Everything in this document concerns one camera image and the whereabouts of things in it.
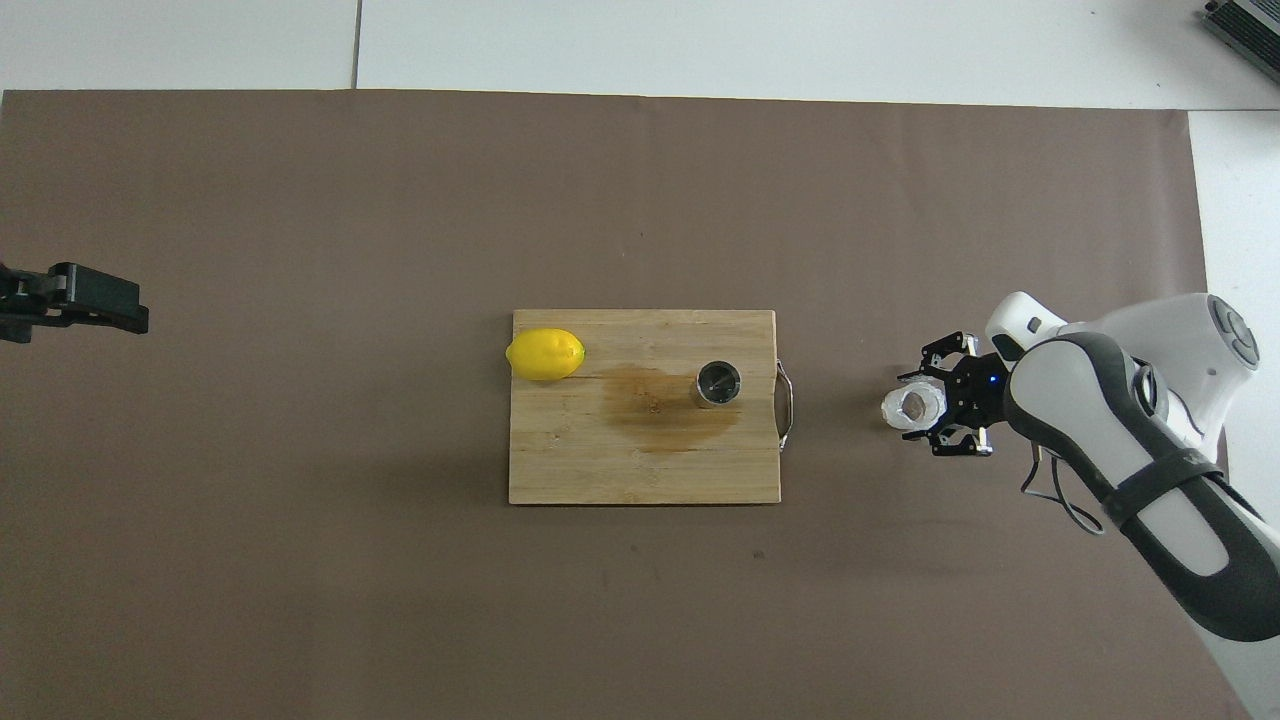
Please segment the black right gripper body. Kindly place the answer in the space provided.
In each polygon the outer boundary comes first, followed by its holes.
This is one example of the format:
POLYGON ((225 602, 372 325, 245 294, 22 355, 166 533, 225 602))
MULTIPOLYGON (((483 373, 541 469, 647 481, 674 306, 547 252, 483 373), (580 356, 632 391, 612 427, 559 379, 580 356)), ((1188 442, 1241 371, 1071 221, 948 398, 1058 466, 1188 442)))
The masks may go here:
POLYGON ((960 357, 945 379, 950 421, 974 430, 1006 421, 1007 382, 1009 369, 998 354, 960 357))

